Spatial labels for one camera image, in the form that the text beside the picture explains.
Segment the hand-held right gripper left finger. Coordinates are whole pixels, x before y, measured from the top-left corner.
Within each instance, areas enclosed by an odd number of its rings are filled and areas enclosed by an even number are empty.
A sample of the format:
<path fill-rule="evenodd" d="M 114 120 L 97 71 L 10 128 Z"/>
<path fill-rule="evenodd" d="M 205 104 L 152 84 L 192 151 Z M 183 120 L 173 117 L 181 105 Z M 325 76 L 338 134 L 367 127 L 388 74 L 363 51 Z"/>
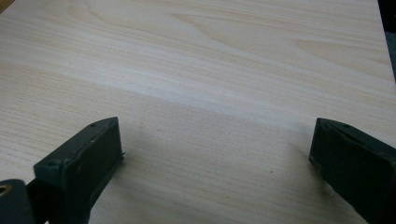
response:
<path fill-rule="evenodd" d="M 120 167 L 119 120 L 96 121 L 34 165 L 28 184 L 38 224 L 88 224 L 91 210 Z"/>

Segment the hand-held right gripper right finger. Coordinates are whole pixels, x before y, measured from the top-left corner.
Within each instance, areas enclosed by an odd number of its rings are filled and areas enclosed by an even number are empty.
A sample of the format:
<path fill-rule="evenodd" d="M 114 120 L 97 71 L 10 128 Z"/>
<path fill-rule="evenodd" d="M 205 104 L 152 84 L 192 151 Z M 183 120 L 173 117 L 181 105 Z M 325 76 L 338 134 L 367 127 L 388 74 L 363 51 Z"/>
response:
<path fill-rule="evenodd" d="M 396 224 L 396 148 L 351 125 L 318 118 L 309 160 L 369 224 Z"/>

